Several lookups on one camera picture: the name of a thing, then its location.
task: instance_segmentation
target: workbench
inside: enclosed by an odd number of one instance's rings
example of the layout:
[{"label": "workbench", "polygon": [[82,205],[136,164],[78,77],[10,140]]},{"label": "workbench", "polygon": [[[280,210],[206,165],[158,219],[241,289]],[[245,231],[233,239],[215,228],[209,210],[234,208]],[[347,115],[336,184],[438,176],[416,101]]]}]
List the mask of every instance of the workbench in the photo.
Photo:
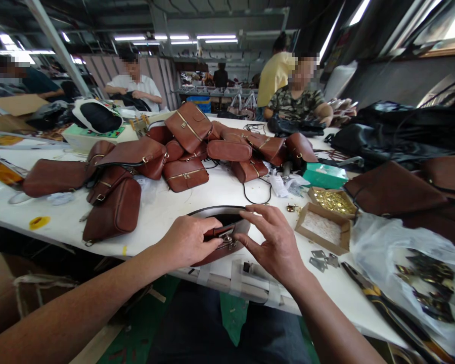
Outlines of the workbench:
[{"label": "workbench", "polygon": [[[235,128],[243,128],[253,121],[211,118]],[[325,134],[337,132],[338,129],[328,128]],[[314,149],[330,150],[323,142],[325,136],[310,138]],[[40,142],[25,140],[20,145],[37,145]],[[9,162],[30,170],[40,158],[55,160],[84,160],[85,155],[80,155],[68,149],[54,150],[8,150],[0,149],[0,156]],[[206,167],[212,162],[205,161]],[[30,199],[17,205],[8,204],[8,200],[16,194],[10,188],[0,191],[0,226],[14,230],[21,234],[68,248],[74,246],[103,256],[113,256],[128,259],[143,251],[145,248],[158,242],[168,231],[173,221],[181,215],[218,205],[245,206],[250,204],[243,194],[243,186],[226,166],[209,169],[209,182],[186,190],[174,193],[168,190],[164,179],[152,181],[148,198],[142,196],[140,213],[136,230],[130,234],[108,239],[87,247],[82,241],[82,232],[85,222],[79,219],[87,213],[91,206],[86,201],[87,190],[80,189],[74,193],[74,201],[65,205],[53,206],[46,197]],[[264,202],[268,199],[269,186],[260,180],[247,182],[246,194],[255,202]],[[304,197],[295,197],[290,194],[288,198],[277,198],[272,193],[269,204],[280,208],[291,227],[295,227],[298,219],[296,212],[288,212],[287,205],[303,207],[309,201],[307,194]],[[37,230],[30,230],[29,223],[39,217],[49,216],[50,222]],[[262,234],[255,226],[251,226],[249,236],[261,243],[264,241]],[[360,288],[347,275],[342,268],[329,267],[324,273],[317,270],[309,263],[312,256],[311,250],[324,250],[317,244],[311,243],[299,233],[295,233],[298,248],[306,267],[316,276],[320,284],[347,316],[347,318],[364,335],[390,341],[396,345],[407,347],[405,342],[382,319],[374,306],[367,300]],[[341,261],[353,264],[350,253],[340,257]],[[255,262],[252,255],[245,249],[212,262],[208,267],[186,267],[173,271],[170,274],[191,282],[203,284],[223,292],[240,296],[247,300],[265,303],[268,299],[270,284],[266,280],[240,273],[243,262]],[[285,288],[280,287],[281,296],[271,305],[277,309],[300,315],[295,301]]]}]

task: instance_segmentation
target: green floor mat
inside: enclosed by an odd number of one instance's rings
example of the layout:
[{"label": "green floor mat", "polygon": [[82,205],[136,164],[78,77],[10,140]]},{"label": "green floor mat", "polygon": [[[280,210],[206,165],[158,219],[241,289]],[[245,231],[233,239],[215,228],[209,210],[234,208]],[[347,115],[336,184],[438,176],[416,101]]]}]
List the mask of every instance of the green floor mat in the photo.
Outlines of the green floor mat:
[{"label": "green floor mat", "polygon": [[[179,282],[178,278],[163,276],[153,283],[154,289],[167,298],[166,302],[162,303],[151,295],[143,297],[127,314],[127,328],[118,334],[98,364],[146,363],[155,332]],[[226,293],[220,294],[220,300],[222,324],[232,342],[238,346],[241,327],[246,321],[248,302]],[[312,363],[320,364],[302,318],[300,326]]]}]

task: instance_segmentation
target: green control box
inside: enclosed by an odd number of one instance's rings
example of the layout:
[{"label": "green control box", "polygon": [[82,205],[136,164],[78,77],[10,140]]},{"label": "green control box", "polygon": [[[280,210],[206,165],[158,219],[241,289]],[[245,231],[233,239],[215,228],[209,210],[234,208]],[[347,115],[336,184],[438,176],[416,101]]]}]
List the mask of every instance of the green control box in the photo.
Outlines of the green control box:
[{"label": "green control box", "polygon": [[333,190],[340,189],[349,180],[345,169],[321,163],[307,163],[303,178],[311,186]]}]

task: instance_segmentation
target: white shirt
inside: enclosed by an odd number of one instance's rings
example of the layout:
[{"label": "white shirt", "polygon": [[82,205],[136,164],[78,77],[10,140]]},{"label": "white shirt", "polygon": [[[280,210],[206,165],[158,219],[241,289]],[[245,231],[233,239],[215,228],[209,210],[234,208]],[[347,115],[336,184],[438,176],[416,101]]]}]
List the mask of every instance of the white shirt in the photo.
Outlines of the white shirt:
[{"label": "white shirt", "polygon": [[[113,79],[108,82],[107,85],[113,87],[122,87],[127,89],[129,92],[138,90],[147,94],[162,97],[155,85],[155,82],[150,77],[141,75],[141,80],[141,82],[135,83],[130,75],[118,75],[113,77]],[[158,113],[160,111],[158,104],[146,98],[142,98],[142,100],[147,103],[150,109],[152,109],[152,112]]]}]

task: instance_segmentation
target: camouflage shirt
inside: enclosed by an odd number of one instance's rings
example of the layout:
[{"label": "camouflage shirt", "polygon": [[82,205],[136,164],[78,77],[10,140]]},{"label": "camouflage shirt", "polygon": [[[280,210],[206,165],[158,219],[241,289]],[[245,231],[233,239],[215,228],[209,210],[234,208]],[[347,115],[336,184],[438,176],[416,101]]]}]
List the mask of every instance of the camouflage shirt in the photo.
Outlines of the camouflage shirt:
[{"label": "camouflage shirt", "polygon": [[267,107],[287,120],[305,120],[311,117],[311,113],[324,102],[324,96],[320,90],[305,90],[295,100],[287,85],[278,89]]}]

